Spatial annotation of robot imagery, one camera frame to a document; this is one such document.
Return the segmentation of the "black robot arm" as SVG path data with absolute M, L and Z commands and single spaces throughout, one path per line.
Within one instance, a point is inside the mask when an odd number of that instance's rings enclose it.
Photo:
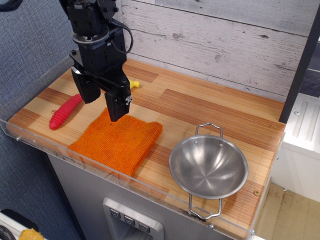
M 123 71 L 127 61 L 123 23 L 114 19 L 114 0 L 62 0 L 60 4 L 72 26 L 78 49 L 70 52 L 72 76 L 85 103 L 98 99 L 104 91 L 109 117 L 118 121 L 129 113 L 130 81 Z

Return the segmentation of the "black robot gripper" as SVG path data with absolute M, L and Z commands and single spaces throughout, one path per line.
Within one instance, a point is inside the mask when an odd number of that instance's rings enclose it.
M 127 60 L 126 26 L 73 26 L 72 40 L 78 49 L 70 57 L 72 77 L 82 100 L 92 103 L 104 94 L 109 118 L 117 122 L 130 111 L 130 83 L 123 71 Z

